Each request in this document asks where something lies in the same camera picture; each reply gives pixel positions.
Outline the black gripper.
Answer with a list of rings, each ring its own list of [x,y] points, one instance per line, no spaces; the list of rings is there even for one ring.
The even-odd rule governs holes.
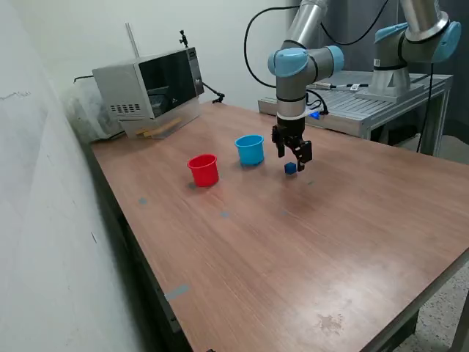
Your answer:
[[[272,142],[276,144],[279,158],[285,155],[285,146],[289,147],[297,159],[297,170],[305,169],[305,164],[312,160],[312,144],[303,140],[305,130],[305,118],[285,120],[277,117],[276,124],[272,128]]]

